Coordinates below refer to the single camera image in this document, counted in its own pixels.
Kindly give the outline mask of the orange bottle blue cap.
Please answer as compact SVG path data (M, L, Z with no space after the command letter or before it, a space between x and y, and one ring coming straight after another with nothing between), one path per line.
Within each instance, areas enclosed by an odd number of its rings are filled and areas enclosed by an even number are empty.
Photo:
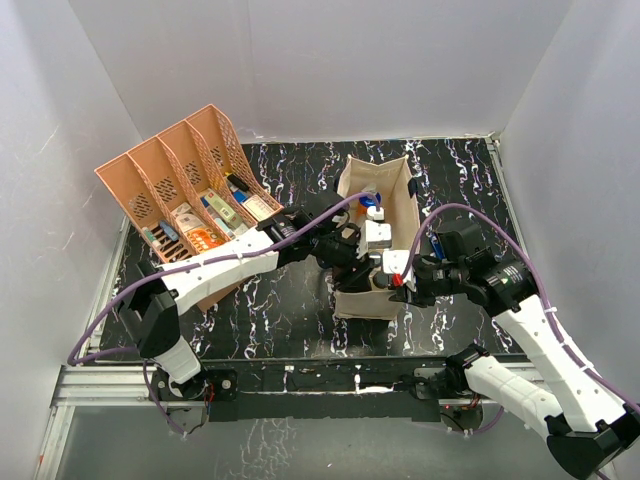
M378 207L381 201L379 192L368 192L365 196L359 198L359 209L366 212L369 207Z

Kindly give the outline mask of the beige canvas tote bag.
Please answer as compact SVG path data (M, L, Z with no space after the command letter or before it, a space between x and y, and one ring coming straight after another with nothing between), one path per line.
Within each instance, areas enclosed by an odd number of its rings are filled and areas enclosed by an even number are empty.
M420 217L417 184L409 167L408 156L373 164L349 155L338 180L337 193L346 198L361 192L379 192L381 195L379 206L384 209L385 222L392 228L392 247L387 250L409 250L419 230ZM351 204L349 213L360 229L366 212L359 209L359 199ZM374 264L371 274L382 270L382 252L368 254ZM400 303L389 301L391 294L392 290L365 293L335 291L335 315L345 319L391 321L401 310Z

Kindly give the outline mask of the clear square bottle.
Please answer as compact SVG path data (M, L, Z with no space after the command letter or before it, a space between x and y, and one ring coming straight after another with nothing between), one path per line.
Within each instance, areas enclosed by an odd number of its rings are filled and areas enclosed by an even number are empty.
M370 284L373 290L389 291L393 289L392 274L377 270L370 275Z

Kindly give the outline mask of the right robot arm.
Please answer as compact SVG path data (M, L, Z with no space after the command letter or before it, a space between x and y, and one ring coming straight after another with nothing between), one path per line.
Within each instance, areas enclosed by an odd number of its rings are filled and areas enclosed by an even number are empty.
M532 270L519 260L499 260L480 228L463 219L439 229L433 254L386 250L382 270L393 301L427 307L439 297L464 294L514 338L541 375L538 387L470 344L428 376L415 372L418 397L466 397L497 402L535 430L555 461L576 479L588 479L639 439L637 405L606 391L587 361L542 305Z

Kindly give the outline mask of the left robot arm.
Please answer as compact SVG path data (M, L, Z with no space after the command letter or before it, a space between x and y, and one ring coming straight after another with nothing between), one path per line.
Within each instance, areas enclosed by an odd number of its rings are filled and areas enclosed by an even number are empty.
M379 204L373 194L342 198L333 191L323 191L317 204L285 209L220 247L129 285L115 300L115 313L139 356L167 373L182 397L200 396L207 376L181 334L179 317L198 302L248 277L322 254L321 242L338 230L336 218L361 198Z

